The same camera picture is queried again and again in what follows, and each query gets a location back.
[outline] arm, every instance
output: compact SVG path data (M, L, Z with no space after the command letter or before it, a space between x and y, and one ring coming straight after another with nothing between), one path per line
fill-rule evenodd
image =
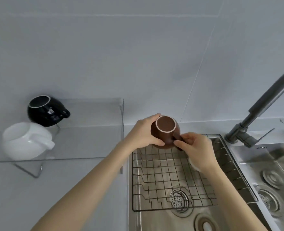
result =
M267 231L221 170L211 140L196 133L186 133L182 137L186 143L176 140L174 144L187 153L211 183L230 229Z
M156 114L139 120L127 137L65 194L31 231L80 230L131 152L149 144L164 145L163 141L151 135L151 125L159 116L160 114Z

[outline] hand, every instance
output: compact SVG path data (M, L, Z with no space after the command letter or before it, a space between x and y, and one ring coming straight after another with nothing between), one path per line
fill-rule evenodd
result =
M135 126L126 136L125 141L129 141L135 149L139 147L146 147L150 144L163 146L164 142L162 140L151 135L151 125L159 116L160 113L157 113L153 116L137 121Z
M204 135L189 132L181 135L185 142L175 140L174 144L183 149L202 173L206 173L214 166L218 166L212 141Z

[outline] right hand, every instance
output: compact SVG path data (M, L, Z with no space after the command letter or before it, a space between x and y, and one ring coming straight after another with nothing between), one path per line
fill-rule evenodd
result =
M212 141L204 135L189 132L181 135L185 142L175 140L175 146L183 149L202 173L206 173L213 167L218 166Z

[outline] sink basin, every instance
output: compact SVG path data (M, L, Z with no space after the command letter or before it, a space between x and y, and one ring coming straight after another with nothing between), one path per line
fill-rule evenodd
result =
M284 230L284 143L232 146L231 151L279 229Z
M271 230L253 192L220 135L207 135L217 161L260 221ZM194 170L176 148L137 149L130 158L129 231L196 230L205 222L212 230L228 230L216 195L205 176Z

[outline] double sink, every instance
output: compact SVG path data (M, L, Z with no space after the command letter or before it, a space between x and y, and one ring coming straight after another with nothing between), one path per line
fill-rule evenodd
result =
M227 146L207 135L221 169L269 231L284 230L284 144ZM130 158L129 231L229 230L205 176L176 148L137 149Z

